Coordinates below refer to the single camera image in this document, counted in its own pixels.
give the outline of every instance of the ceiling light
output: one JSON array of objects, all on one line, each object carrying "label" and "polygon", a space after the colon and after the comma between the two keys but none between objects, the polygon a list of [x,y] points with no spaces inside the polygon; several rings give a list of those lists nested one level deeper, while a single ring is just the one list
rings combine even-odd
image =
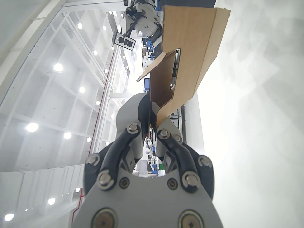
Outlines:
[{"label": "ceiling light", "polygon": [[36,124],[36,123],[30,123],[25,128],[29,132],[34,132],[34,131],[36,131],[38,129],[38,124]]},{"label": "ceiling light", "polygon": [[55,65],[54,65],[54,71],[57,71],[57,72],[63,71],[63,66],[62,66],[62,64],[55,64]]},{"label": "ceiling light", "polygon": [[6,222],[9,222],[14,218],[14,216],[15,216],[15,214],[6,214],[5,217],[4,217],[4,220]]},{"label": "ceiling light", "polygon": [[54,198],[51,198],[49,199],[47,202],[49,203],[49,205],[53,205],[55,203],[55,200]]},{"label": "ceiling light", "polygon": [[72,134],[70,132],[66,132],[66,133],[63,134],[63,137],[65,139],[70,139],[72,137]]},{"label": "ceiling light", "polygon": [[80,93],[85,93],[85,92],[86,92],[85,87],[80,87],[80,88],[79,88],[79,92],[80,92]]}]

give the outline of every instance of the cardboard box flap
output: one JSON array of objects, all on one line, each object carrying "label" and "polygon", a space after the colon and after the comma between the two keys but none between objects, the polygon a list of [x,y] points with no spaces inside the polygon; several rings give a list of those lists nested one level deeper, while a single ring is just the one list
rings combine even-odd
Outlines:
[{"label": "cardboard box flap", "polygon": [[140,75],[140,77],[138,77],[138,79],[136,80],[136,82],[140,81],[141,79],[143,79],[146,75],[148,75],[153,69],[157,68],[159,66],[159,64],[162,62],[162,60],[170,55],[171,53],[173,53],[175,51],[172,51],[170,53],[161,53],[154,61],[153,63],[151,63],[146,69],[145,71]]},{"label": "cardboard box flap", "polygon": [[[157,126],[193,97],[217,56],[229,15],[230,10],[226,9],[164,6],[164,53],[138,79],[150,73],[150,98],[160,106]],[[170,55],[179,48],[177,77],[171,90],[168,82],[173,71]]]}]

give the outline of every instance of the countersunk screw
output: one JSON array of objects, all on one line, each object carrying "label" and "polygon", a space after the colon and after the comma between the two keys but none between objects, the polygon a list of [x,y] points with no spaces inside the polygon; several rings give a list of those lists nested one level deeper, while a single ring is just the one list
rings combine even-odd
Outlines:
[{"label": "countersunk screw", "polygon": [[187,176],[186,180],[187,180],[188,185],[190,185],[190,186],[197,186],[197,184],[199,182],[197,180],[196,176],[194,176],[194,175]]},{"label": "countersunk screw", "polygon": [[117,215],[112,209],[101,209],[92,220],[93,228],[114,228],[117,225]]},{"label": "countersunk screw", "polygon": [[111,181],[111,176],[109,174],[102,174],[99,178],[101,185],[107,185]]}]

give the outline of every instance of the corrugated cardboard edge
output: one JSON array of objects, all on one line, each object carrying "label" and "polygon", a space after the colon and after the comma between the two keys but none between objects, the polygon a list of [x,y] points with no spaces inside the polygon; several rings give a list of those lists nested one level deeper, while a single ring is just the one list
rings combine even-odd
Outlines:
[{"label": "corrugated cardboard edge", "polygon": [[146,75],[148,75],[149,73],[151,73],[152,70],[156,69],[160,63],[164,60],[164,58],[166,56],[169,56],[170,54],[172,54],[174,51],[171,51],[169,53],[161,53],[154,61],[153,63],[151,63],[146,69],[145,71],[140,75],[140,77],[138,77],[138,79],[136,80],[136,82],[139,82],[141,79],[143,79]]},{"label": "corrugated cardboard edge", "polygon": [[228,9],[220,9],[216,8],[216,16],[214,23],[212,25],[211,36],[207,45],[207,49],[204,56],[204,62],[202,65],[202,70],[200,76],[197,79],[195,90],[193,95],[195,94],[197,88],[201,84],[204,75],[208,71],[209,67],[211,66],[212,62],[216,59],[220,44],[222,42],[223,35],[225,33],[225,29],[227,26],[227,22],[230,16],[231,10]]}]

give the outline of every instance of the red cable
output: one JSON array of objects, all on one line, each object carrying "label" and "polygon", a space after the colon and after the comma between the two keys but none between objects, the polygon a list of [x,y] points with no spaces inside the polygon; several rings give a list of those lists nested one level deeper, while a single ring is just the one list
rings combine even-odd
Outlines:
[{"label": "red cable", "polygon": [[[112,66],[112,62],[113,62],[114,53],[115,53],[115,50],[113,51],[113,55],[112,55],[112,58],[111,58],[111,62],[110,62],[110,66],[109,66],[109,72],[108,72],[108,74],[107,74],[107,78],[108,78],[108,76],[109,76],[109,74],[110,74],[110,70],[111,70],[111,66]],[[100,106],[99,106],[99,109],[98,109],[97,119],[96,119],[95,126],[94,126],[94,131],[93,131],[93,135],[92,135],[92,140],[91,140],[91,145],[90,145],[90,149],[89,149],[89,154],[88,154],[88,156],[89,156],[90,153],[91,153],[92,144],[93,144],[93,138],[94,138],[94,134],[95,134],[95,131],[96,131],[96,126],[97,126],[97,122],[98,122],[98,117],[99,117],[99,113],[100,113],[100,108],[101,108],[101,105],[102,105],[102,100],[103,100],[103,96],[104,96],[104,94],[105,94],[105,89],[106,89],[107,83],[108,83],[108,80],[106,80],[105,83],[104,83],[104,89],[103,89],[102,96],[101,96],[101,100],[100,100]],[[74,214],[75,214],[75,212],[78,211],[78,209],[80,208],[81,199],[82,199],[82,197],[84,197],[84,195],[82,195],[82,189],[83,189],[83,188],[81,188],[78,207],[76,208],[75,211],[73,211],[72,223],[73,223],[73,221],[74,221]]]}]

